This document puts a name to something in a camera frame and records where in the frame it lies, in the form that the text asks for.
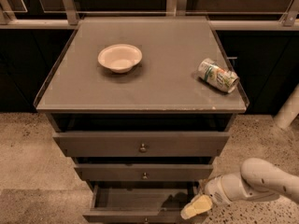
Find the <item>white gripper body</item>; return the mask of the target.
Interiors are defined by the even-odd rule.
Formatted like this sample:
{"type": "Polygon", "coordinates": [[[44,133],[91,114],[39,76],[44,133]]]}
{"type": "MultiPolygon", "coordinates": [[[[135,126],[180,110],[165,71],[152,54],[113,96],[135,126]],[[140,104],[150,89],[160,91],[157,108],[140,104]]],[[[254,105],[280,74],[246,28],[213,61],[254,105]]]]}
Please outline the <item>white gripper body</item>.
{"type": "Polygon", "coordinates": [[[220,176],[214,177],[206,183],[204,193],[218,206],[229,205],[232,203],[222,187],[220,176]]]}

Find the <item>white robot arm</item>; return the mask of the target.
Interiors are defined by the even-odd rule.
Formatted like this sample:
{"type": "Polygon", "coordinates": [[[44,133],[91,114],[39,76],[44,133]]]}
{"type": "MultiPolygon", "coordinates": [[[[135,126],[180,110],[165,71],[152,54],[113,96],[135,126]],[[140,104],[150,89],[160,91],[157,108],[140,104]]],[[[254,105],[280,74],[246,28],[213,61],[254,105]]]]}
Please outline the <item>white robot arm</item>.
{"type": "Polygon", "coordinates": [[[274,164],[258,159],[245,160],[240,169],[202,182],[203,192],[195,195],[180,212],[190,219],[209,211],[213,204],[229,205],[235,201],[270,202],[280,196],[299,203],[299,177],[274,164]]]}

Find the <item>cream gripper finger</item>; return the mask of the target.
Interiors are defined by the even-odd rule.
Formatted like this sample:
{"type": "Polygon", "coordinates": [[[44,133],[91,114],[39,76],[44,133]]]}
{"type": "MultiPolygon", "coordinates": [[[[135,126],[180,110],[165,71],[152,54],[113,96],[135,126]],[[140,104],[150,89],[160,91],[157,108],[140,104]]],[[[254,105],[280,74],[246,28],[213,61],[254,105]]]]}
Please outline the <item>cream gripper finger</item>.
{"type": "Polygon", "coordinates": [[[212,208],[212,201],[207,195],[196,195],[181,210],[180,215],[183,219],[190,219],[197,215],[203,214],[212,208]]]}

